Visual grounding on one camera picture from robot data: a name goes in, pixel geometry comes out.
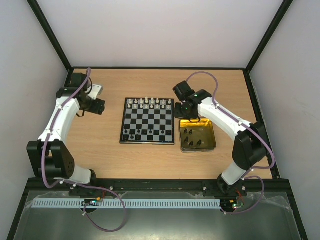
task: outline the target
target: robotic arm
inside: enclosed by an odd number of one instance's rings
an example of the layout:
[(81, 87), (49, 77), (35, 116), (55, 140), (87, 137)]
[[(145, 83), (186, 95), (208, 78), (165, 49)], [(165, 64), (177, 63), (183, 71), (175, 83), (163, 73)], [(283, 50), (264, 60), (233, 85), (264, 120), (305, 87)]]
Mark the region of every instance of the robotic arm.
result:
[(234, 141), (233, 163), (218, 177), (218, 187), (228, 194), (232, 186), (266, 155), (265, 146), (244, 125), (250, 126), (265, 142), (267, 132), (260, 122), (255, 124), (243, 120), (225, 107), (215, 102), (212, 95), (205, 90), (195, 92), (186, 81), (173, 88), (181, 103), (175, 104), (174, 116), (178, 119), (197, 119), (199, 115), (211, 120), (228, 134)]
[[(48, 178), (69, 179), (81, 184), (88, 184), (95, 179), (93, 170), (75, 164), (66, 144), (75, 116), (83, 117), (85, 112), (98, 115), (103, 113), (105, 101), (97, 98), (102, 91), (101, 85), (92, 84), (89, 75), (82, 73), (73, 73), (70, 83), (59, 89), (56, 93), (55, 109), (48, 125), (38, 141), (30, 141), (27, 145), (36, 177), (42, 178), (42, 152), (46, 143), (45, 175)], [(82, 115), (78, 115), (79, 110), (82, 110)]]

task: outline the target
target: wooden table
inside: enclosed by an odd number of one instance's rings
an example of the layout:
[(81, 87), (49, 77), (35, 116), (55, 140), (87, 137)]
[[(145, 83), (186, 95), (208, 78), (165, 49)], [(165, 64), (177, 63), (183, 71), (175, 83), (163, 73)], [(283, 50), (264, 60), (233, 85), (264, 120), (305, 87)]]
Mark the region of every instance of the wooden table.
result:
[[(76, 69), (75, 73), (85, 73)], [(99, 98), (106, 101), (102, 115), (86, 113), (75, 117), (67, 147), (79, 166), (93, 169), (98, 178), (108, 179), (216, 179), (233, 161), (233, 142), (215, 126), (217, 147), (213, 152), (182, 153), (175, 120), (175, 145), (120, 144), (125, 98), (174, 98), (173, 87), (195, 70), (93, 69), (94, 84), (103, 85)], [(216, 99), (227, 109), (256, 122), (241, 70), (209, 70), (219, 81)], [(195, 91), (213, 92), (215, 82), (205, 74), (189, 84)], [(267, 159), (258, 163), (267, 166)], [(265, 179), (269, 170), (254, 171)]]

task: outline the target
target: transparent plastic sheet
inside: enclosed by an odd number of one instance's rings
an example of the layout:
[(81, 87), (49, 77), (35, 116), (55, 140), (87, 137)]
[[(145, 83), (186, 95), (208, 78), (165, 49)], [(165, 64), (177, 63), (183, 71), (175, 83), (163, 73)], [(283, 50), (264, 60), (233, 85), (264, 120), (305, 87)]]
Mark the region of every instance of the transparent plastic sheet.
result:
[[(244, 197), (249, 208), (260, 192)], [(127, 192), (124, 199), (209, 199), (201, 193)], [(223, 215), (218, 209), (129, 209), (123, 229), (105, 233), (93, 227), (81, 210), (62, 208), (31, 208), (35, 198), (78, 198), (68, 192), (30, 192), (18, 226), (16, 240), (114, 239), (114, 240), (300, 240), (298, 228), (284, 192), (266, 192), (252, 211), (239, 215)], [(122, 221), (123, 209), (97, 209), (92, 219), (101, 227), (116, 228)]]

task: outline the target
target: white wall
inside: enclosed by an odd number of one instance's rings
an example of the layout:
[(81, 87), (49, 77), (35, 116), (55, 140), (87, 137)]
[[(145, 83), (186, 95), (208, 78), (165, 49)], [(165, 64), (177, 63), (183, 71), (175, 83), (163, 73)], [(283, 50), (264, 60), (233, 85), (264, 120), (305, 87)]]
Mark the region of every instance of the white wall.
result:
[(319, 239), (320, 1), (295, 0), (251, 77), (281, 177), (309, 239)]
[(0, 239), (7, 239), (27, 179), (27, 154), (67, 71), (26, 0), (0, 1)]
[(38, 0), (72, 66), (241, 67), (283, 0)]

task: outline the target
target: chessboard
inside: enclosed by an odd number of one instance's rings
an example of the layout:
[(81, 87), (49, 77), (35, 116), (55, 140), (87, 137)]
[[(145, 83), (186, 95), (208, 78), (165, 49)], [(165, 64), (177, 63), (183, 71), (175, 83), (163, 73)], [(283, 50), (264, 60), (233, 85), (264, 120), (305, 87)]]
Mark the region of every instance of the chessboard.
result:
[(126, 98), (121, 144), (175, 144), (174, 100)]

